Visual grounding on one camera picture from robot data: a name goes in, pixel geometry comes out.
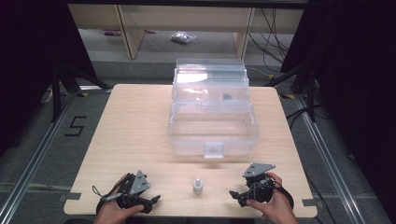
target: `plastic bag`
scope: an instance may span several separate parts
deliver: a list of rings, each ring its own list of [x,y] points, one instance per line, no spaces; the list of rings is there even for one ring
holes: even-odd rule
[[[176,32],[176,33],[172,34],[172,36],[171,36],[173,41],[183,43],[183,44],[187,44],[187,43],[191,42],[196,37],[197,37],[196,35],[192,35],[192,34],[189,34],[186,32]]]

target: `hand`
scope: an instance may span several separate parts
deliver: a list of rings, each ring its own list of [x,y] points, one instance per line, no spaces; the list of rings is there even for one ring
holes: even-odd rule
[[[119,189],[114,190],[113,194],[116,194]],[[143,205],[137,205],[128,209],[122,209],[117,204],[117,200],[111,200],[110,202],[104,203],[96,216],[94,224],[120,224],[127,217],[130,217],[138,212],[141,212],[145,207]]]
[[[282,179],[274,173],[267,173],[275,180],[275,186],[281,187]],[[262,212],[262,219],[269,218],[275,224],[298,223],[288,199],[278,190],[274,189],[273,196],[268,203],[252,202],[247,200],[247,205]]]

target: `wooden table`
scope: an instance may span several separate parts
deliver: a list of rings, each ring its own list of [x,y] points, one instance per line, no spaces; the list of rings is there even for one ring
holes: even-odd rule
[[[166,133],[171,92],[170,85],[121,84],[113,89],[71,190],[81,193],[80,198],[66,201],[66,214],[95,214],[99,196],[92,185],[106,194],[124,174],[140,169],[151,185],[141,196],[161,195],[149,216],[259,217],[260,212],[240,207],[229,194],[248,190],[242,173],[251,162],[276,165],[273,172],[293,196],[297,217],[317,214],[315,206],[303,205],[313,197],[275,89],[250,88],[261,132],[251,153],[213,160],[174,154]],[[204,181],[199,195],[192,190],[197,178]]]

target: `plastic box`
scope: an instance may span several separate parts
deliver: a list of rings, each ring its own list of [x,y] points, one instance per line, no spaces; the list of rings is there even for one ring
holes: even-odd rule
[[[177,155],[247,155],[260,138],[240,60],[177,60],[168,138]]]

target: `gray carpet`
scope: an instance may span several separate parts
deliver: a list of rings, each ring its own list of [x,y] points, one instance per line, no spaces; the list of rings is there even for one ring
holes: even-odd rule
[[[175,69],[173,63],[93,63],[93,65],[99,78],[111,85],[117,83],[171,84]],[[264,66],[249,67],[265,74],[279,76],[278,73],[269,71]],[[269,81],[267,75],[252,69],[248,70],[248,76],[251,86],[261,86]],[[79,83],[89,84],[84,80],[79,80]],[[279,84],[276,89],[280,94],[289,94],[291,83],[292,78]],[[11,223],[64,223],[67,219],[74,218],[63,211],[64,196],[73,185],[108,97],[109,93],[89,93],[87,97],[77,97],[73,101]],[[295,100],[282,99],[281,104],[286,115],[298,110]],[[358,165],[346,157],[345,144],[332,125],[332,121],[327,118],[326,111],[318,108],[316,113],[317,125],[368,223],[390,223]],[[69,128],[75,116],[86,117],[78,119],[75,123],[83,125],[84,129],[80,136],[65,136],[78,131]],[[20,144],[10,148],[0,159],[1,202],[7,198],[10,192],[9,186],[18,181],[21,176],[49,127],[50,119],[51,104],[48,103],[37,110],[25,131],[21,133]],[[325,199],[336,223],[350,223],[302,117],[297,118],[293,124],[292,135],[306,173]],[[313,188],[311,189],[318,203],[318,218],[323,223],[332,223],[318,193]],[[257,219],[256,223],[262,223],[262,221]],[[301,218],[300,223],[318,223],[318,221],[313,218]]]

